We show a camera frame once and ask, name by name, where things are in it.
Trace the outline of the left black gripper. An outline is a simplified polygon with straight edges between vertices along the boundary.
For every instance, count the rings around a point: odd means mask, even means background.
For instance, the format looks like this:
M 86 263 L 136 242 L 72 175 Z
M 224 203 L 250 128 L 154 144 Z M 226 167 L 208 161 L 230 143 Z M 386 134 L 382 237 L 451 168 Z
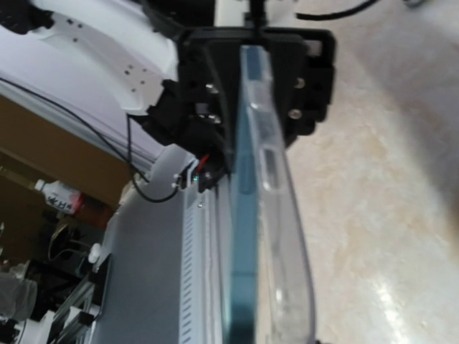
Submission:
M 220 169 L 232 167 L 243 46 L 268 54 L 272 96 L 290 146 L 326 119 L 335 76 L 336 41 L 327 30 L 187 29 L 178 41 L 179 102 L 184 115 L 177 144 Z

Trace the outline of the black phone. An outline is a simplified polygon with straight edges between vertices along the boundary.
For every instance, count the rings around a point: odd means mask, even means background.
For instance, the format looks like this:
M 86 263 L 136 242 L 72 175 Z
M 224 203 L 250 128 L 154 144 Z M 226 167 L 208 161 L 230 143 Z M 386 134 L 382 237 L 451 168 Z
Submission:
M 232 259 L 229 270 L 229 309 L 225 316 L 228 343 L 254 343 L 257 313 L 258 200 L 252 135 L 248 119 L 249 81 L 260 79 L 259 49 L 240 51 L 240 95 L 235 128 L 235 162 L 231 177 Z

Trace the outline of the clear phone case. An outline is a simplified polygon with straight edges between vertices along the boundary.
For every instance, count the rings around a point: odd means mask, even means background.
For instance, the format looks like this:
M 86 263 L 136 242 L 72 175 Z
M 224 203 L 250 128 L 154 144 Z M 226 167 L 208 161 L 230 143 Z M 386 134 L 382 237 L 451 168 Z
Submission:
M 260 79 L 249 81 L 248 119 L 265 244 L 270 339 L 314 343 L 316 310 L 306 242 L 273 96 L 269 54 L 259 49 Z

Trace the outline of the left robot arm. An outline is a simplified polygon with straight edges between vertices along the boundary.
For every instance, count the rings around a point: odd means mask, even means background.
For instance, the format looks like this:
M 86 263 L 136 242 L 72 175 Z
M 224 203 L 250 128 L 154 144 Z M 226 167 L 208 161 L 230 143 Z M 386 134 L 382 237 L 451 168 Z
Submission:
M 1 28 L 85 68 L 158 143 L 233 172 L 243 92 L 273 106 L 284 146 L 331 104 L 336 39 L 294 27 L 294 1 L 3 1 Z

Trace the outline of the plastic drink bottle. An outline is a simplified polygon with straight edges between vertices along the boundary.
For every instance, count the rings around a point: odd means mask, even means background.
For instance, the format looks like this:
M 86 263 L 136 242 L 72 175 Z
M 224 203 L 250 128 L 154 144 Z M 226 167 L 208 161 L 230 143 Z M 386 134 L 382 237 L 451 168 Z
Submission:
M 99 229 L 106 229 L 114 214 L 111 206 L 61 181 L 47 183 L 39 179 L 34 189 L 44 196 L 47 205 Z

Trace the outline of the person in grey shirt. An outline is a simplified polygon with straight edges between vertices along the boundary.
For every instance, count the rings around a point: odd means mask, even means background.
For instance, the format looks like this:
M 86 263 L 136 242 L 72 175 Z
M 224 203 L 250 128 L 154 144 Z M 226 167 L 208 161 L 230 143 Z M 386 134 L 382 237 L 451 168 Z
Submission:
M 38 285 L 18 278 L 1 267 L 1 316 L 23 322 L 29 319 L 37 302 Z

